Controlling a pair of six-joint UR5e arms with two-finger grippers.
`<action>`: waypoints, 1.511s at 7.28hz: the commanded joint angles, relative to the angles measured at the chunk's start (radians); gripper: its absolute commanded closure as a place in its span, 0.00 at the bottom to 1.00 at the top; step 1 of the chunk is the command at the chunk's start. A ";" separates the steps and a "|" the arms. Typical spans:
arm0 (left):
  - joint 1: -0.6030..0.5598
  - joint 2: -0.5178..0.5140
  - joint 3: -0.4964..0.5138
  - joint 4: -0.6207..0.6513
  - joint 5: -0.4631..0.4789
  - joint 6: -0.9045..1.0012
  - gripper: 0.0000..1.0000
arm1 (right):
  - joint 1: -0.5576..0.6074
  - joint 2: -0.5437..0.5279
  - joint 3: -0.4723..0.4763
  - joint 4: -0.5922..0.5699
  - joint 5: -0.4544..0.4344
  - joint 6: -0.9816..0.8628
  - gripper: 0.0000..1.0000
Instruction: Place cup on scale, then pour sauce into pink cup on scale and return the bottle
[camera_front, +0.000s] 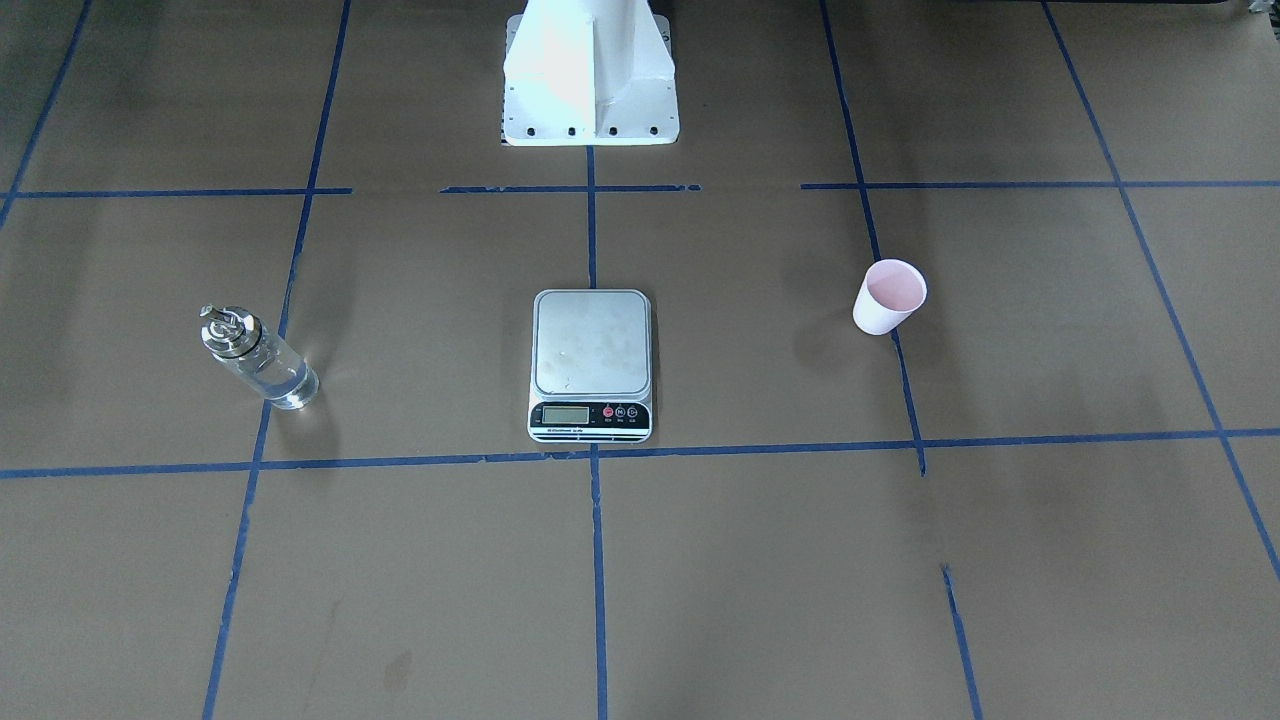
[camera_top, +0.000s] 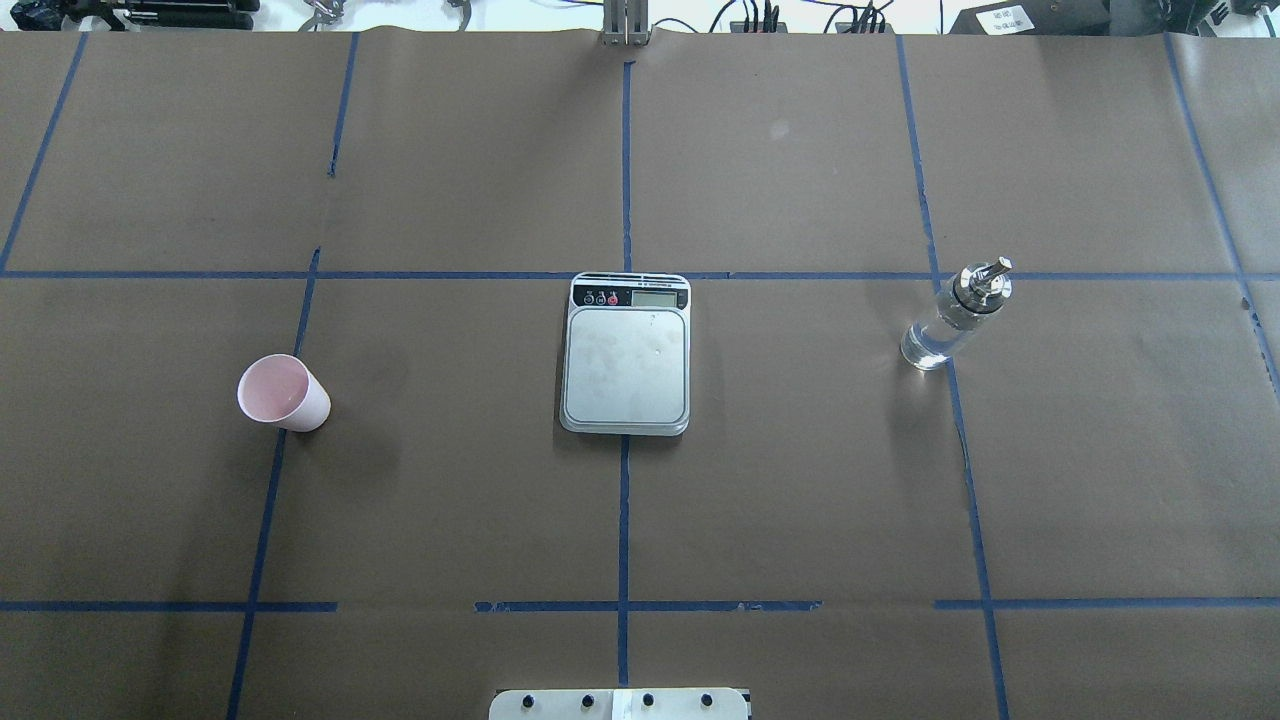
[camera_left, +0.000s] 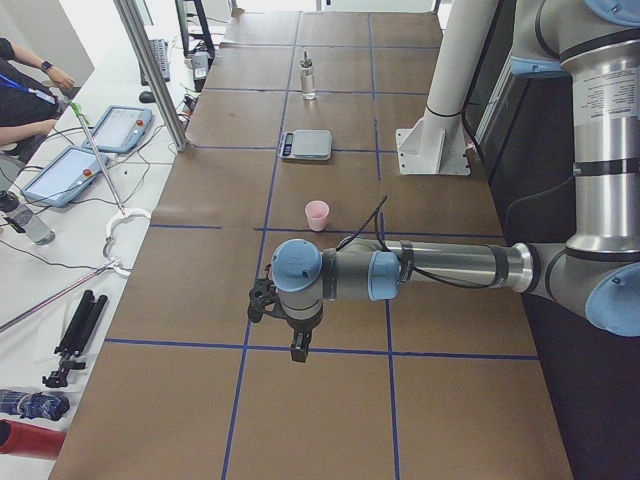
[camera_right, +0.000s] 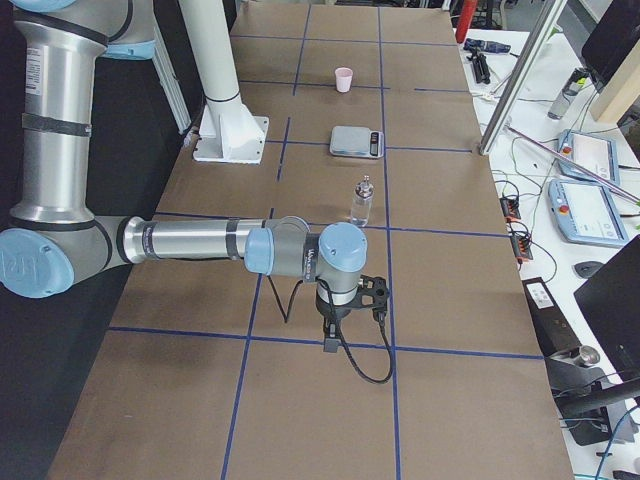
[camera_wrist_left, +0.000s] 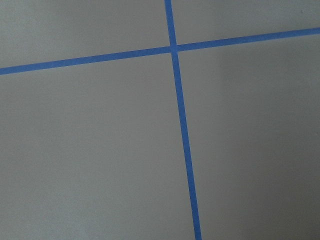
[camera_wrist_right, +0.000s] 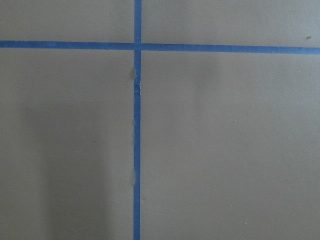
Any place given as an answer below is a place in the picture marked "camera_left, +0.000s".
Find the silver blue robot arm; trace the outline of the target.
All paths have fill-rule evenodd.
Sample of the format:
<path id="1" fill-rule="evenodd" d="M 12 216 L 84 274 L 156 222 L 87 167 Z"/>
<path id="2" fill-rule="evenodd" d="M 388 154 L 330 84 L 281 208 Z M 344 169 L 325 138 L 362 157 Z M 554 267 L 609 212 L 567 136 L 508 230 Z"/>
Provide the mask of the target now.
<path id="1" fill-rule="evenodd" d="M 635 1 L 520 1 L 511 51 L 516 75 L 572 79 L 576 231 L 563 243 L 456 245 L 352 235 L 333 249 L 279 245 L 249 293 L 247 315 L 293 331 L 308 356 L 323 304 L 394 298 L 426 279 L 510 288 L 556 302 L 611 333 L 639 332 L 639 5 Z"/>

